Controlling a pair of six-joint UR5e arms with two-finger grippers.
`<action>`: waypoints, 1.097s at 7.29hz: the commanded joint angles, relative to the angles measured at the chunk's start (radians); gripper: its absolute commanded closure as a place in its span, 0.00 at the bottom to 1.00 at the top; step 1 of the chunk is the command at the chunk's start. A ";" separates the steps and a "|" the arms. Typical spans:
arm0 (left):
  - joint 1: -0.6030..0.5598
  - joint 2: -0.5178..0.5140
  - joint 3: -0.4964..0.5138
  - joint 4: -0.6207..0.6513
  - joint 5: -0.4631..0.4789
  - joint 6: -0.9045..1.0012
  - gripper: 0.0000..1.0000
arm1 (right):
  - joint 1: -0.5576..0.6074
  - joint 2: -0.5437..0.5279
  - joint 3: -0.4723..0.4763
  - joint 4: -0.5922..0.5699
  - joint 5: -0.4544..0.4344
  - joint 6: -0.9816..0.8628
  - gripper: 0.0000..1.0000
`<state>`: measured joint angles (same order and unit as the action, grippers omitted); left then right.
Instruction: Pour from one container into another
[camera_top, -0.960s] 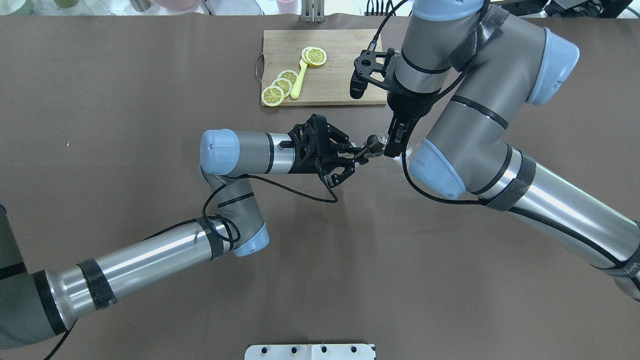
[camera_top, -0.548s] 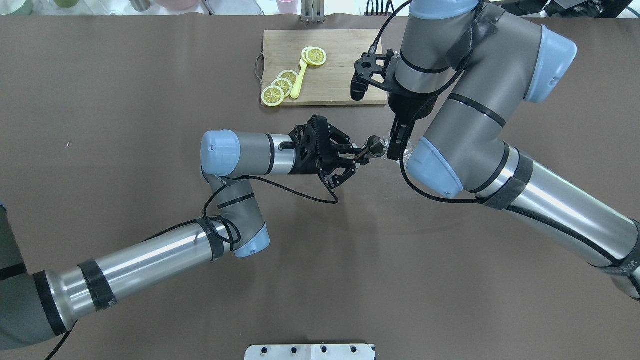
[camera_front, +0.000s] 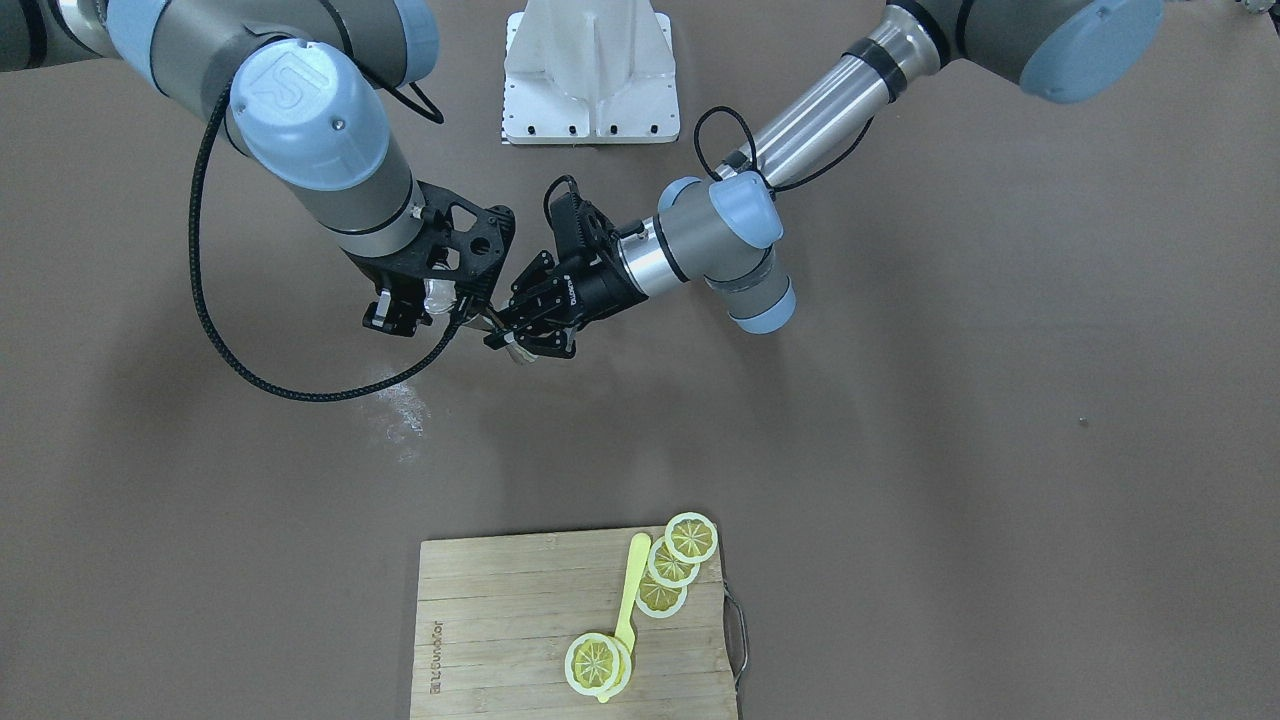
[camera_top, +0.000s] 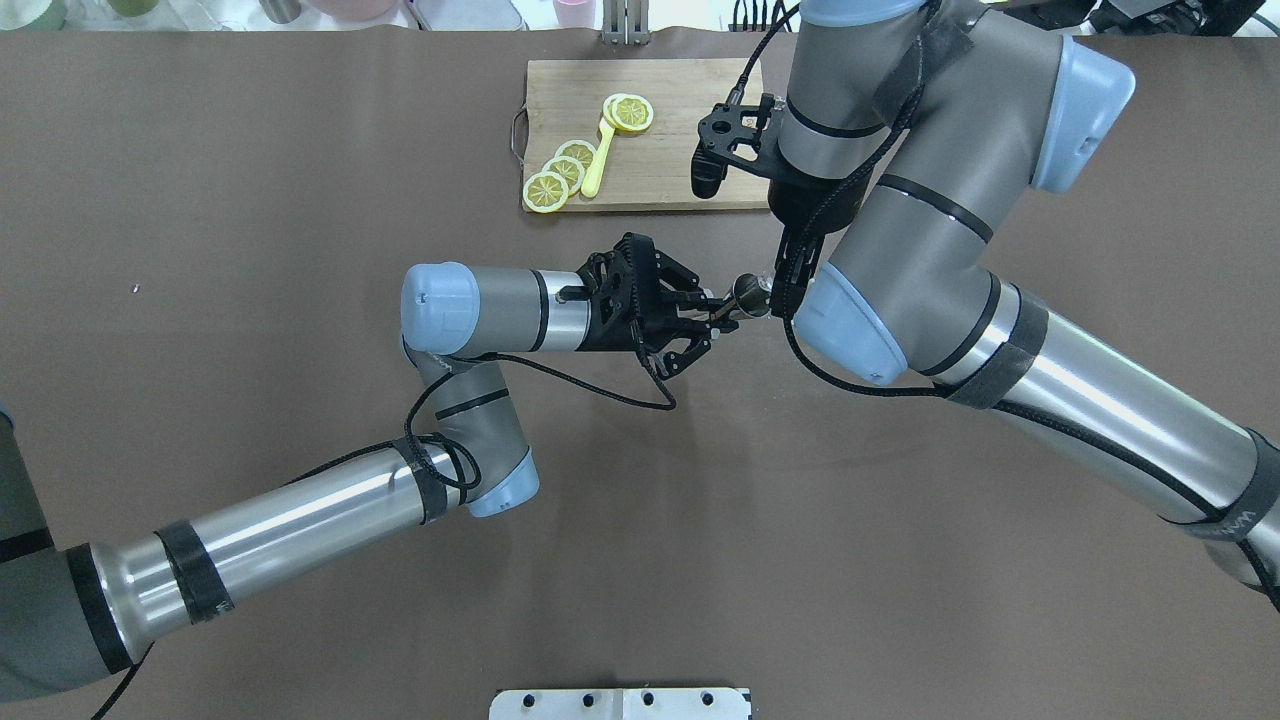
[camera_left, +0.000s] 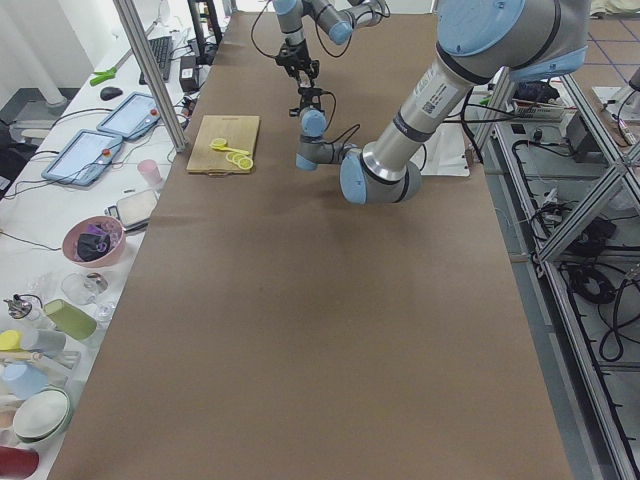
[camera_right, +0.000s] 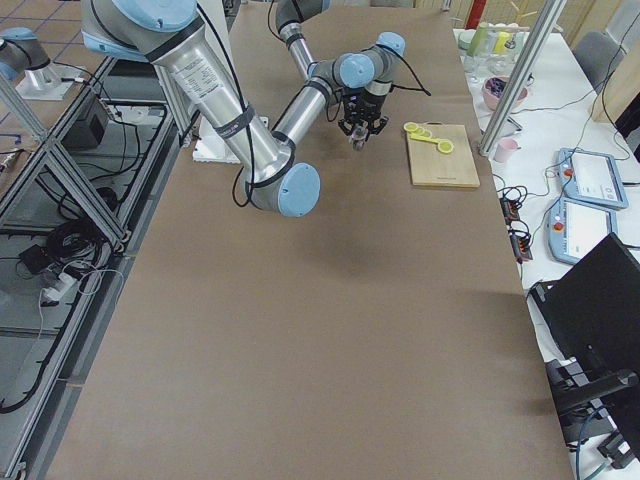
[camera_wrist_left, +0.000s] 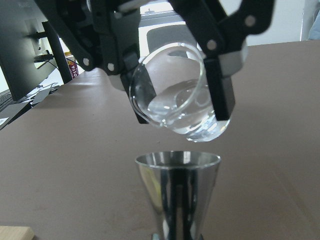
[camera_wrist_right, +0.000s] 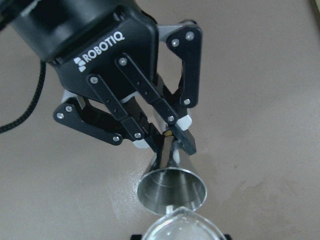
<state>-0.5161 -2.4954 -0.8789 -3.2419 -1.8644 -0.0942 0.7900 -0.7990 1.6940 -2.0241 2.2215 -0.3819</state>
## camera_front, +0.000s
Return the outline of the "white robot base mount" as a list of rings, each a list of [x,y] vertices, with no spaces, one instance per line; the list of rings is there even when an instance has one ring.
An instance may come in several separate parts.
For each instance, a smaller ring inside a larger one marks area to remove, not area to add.
[[[504,72],[506,143],[680,137],[672,22],[649,1],[530,1],[506,22]]]

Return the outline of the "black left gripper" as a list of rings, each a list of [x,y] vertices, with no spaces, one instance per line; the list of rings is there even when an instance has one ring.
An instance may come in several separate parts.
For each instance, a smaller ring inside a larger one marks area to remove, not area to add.
[[[547,319],[552,327],[585,327],[648,301],[614,250],[566,258],[539,252],[511,291],[508,304],[497,315],[538,357],[573,359],[575,329],[535,332],[530,327]]]

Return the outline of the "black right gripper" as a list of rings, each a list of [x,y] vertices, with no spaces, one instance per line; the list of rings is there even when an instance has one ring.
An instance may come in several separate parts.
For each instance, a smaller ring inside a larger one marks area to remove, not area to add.
[[[480,208],[457,193],[419,182],[415,204],[422,206],[417,236],[403,249],[379,258],[347,256],[374,283],[378,297],[362,319],[365,328],[413,337],[433,319],[425,309],[426,278],[442,278],[451,300],[449,324],[462,327],[485,310],[515,237],[515,213],[504,206]]]

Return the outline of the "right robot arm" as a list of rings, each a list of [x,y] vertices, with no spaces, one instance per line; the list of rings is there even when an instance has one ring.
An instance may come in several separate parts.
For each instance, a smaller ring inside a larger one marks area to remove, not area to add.
[[[5,1],[3,69],[127,63],[279,178],[374,283],[365,325],[411,336],[486,310],[515,233],[419,182],[379,91],[436,64],[425,1]]]

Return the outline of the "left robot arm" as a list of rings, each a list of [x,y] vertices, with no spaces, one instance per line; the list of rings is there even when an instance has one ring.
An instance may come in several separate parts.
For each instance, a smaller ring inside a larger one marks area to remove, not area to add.
[[[1121,78],[1152,44],[1161,1],[890,1],[881,23],[760,132],[703,176],[669,183],[652,217],[614,225],[570,177],[544,199],[556,251],[513,283],[479,325],[492,348],[572,357],[586,325],[690,281],[704,281],[750,334],[785,325],[797,304],[777,252],[776,197],[832,169],[876,114],[951,61],[1024,94],[1080,102]]]

